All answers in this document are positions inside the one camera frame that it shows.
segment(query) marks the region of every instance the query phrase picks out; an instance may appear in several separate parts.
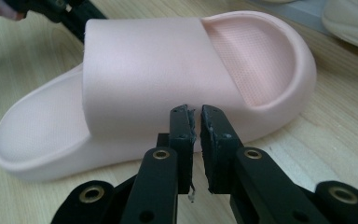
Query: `shoe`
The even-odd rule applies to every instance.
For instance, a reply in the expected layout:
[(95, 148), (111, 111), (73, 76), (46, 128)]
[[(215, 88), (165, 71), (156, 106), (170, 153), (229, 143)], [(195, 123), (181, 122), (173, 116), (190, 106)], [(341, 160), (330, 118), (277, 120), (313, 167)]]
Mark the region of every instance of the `shoe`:
[(322, 21), (332, 34), (358, 46), (358, 0), (328, 0)]
[(255, 140), (296, 118), (315, 81), (304, 40), (265, 13), (89, 21), (83, 64), (2, 118), (0, 166), (50, 180), (141, 159), (179, 105), (195, 110), (198, 133), (202, 105), (214, 105)]

